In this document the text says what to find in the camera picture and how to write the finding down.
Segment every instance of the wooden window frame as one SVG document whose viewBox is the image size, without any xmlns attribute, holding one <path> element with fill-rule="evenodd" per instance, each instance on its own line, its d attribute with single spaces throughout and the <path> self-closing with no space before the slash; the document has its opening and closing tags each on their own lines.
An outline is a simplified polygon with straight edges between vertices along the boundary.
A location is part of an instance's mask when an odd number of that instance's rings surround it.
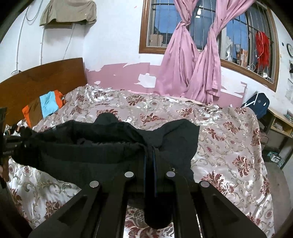
<svg viewBox="0 0 293 238">
<path fill-rule="evenodd" d="M 140 41 L 139 41 L 139 53 L 147 53 L 147 54 L 164 54 L 166 51 L 165 47 L 151 47 L 147 46 L 147 38 L 148 38 L 148 27 L 149 27 L 149 16 L 150 16 L 150 5 L 151 0 L 144 0 L 143 3 L 143 10 L 142 10 L 142 24 L 140 29 Z M 252 72 L 238 64 L 235 64 L 233 62 L 220 59 L 221 66 L 227 69 L 231 69 L 233 71 L 236 71 L 238 73 L 241 73 L 249 78 L 254 79 L 255 81 L 267 86 L 269 89 L 276 92 L 277 90 L 277 84 L 278 84 L 278 78 L 279 78 L 279 65 L 280 65 L 280 58 L 279 58 L 279 42 L 278 42 L 278 34 L 277 29 L 275 25 L 275 21 L 272 15 L 271 10 L 267 9 L 268 13 L 268 20 L 270 24 L 270 30 L 272 33 L 273 38 L 273 44 L 274 44 L 274 51 L 273 51 L 273 65 L 272 65 L 272 72 L 274 79 L 274 82 L 271 83 L 268 80 L 264 79 L 262 76 L 258 75 L 255 72 Z"/>
</svg>

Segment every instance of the pink curtain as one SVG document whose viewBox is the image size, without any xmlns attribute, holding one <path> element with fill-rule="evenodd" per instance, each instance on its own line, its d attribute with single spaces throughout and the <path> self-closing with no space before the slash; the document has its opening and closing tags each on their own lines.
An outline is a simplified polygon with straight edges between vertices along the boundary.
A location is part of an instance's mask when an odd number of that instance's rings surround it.
<svg viewBox="0 0 293 238">
<path fill-rule="evenodd" d="M 180 23 L 165 52 L 161 73 L 156 80 L 155 91 L 161 95 L 183 96 L 203 103 L 212 103 L 213 96 L 219 97 L 221 62 L 216 38 L 230 20 L 244 13 L 254 1 L 217 0 L 215 20 L 210 27 L 207 44 L 200 54 L 186 27 L 182 27 L 181 30 L 181 32 L 185 31 L 184 34 L 179 35 Z M 174 0 L 175 2 L 180 2 L 183 6 L 187 5 L 182 3 L 187 0 Z M 192 1 L 190 5 L 195 7 L 196 2 Z M 178 5 L 176 4 L 176 8 L 180 11 L 182 8 L 179 8 Z M 189 15 L 189 21 L 186 21 L 187 25 L 190 24 L 192 11 Z"/>
<path fill-rule="evenodd" d="M 190 83 L 199 52 L 186 27 L 197 1 L 174 0 L 182 21 L 174 30 L 161 63 L 155 85 L 155 92 L 160 95 L 184 96 Z"/>
</svg>

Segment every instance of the navy backpack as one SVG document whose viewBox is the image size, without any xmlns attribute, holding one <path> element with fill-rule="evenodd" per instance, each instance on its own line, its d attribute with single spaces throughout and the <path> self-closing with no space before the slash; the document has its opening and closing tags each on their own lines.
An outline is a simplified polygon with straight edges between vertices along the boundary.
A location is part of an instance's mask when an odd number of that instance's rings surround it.
<svg viewBox="0 0 293 238">
<path fill-rule="evenodd" d="M 257 93 L 247 100 L 241 107 L 249 107 L 256 114 L 256 118 L 261 119 L 266 113 L 270 101 L 264 93 Z"/>
</svg>

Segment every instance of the wall clock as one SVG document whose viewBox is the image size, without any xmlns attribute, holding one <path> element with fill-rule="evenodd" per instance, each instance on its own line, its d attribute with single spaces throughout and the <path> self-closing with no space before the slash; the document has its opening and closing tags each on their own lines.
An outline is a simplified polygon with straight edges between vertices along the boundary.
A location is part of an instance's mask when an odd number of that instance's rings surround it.
<svg viewBox="0 0 293 238">
<path fill-rule="evenodd" d="M 293 47 L 290 44 L 287 44 L 287 50 L 291 57 L 293 57 Z"/>
</svg>

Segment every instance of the pink wall paint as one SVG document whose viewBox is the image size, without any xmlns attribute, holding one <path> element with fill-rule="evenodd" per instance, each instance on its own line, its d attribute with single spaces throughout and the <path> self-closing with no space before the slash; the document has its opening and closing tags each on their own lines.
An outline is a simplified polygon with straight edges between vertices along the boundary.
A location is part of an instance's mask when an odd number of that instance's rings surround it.
<svg viewBox="0 0 293 238">
<path fill-rule="evenodd" d="M 139 82 L 138 77 L 140 74 L 145 75 L 149 73 L 150 76 L 157 77 L 160 66 L 151 65 L 150 63 L 126 64 L 127 63 L 104 65 L 100 71 L 89 71 L 86 69 L 87 81 L 92 85 L 94 85 L 96 81 L 100 81 L 99 86 L 102 88 L 125 89 L 148 94 L 153 93 L 153 88 L 145 88 L 136 83 Z M 239 95 L 244 97 L 245 91 L 244 93 L 239 93 Z M 240 107 L 242 105 L 243 97 L 239 98 L 221 92 L 220 98 L 216 99 L 215 103 L 220 107 L 227 107 L 230 106 L 230 104 L 232 104 L 233 107 Z"/>
</svg>

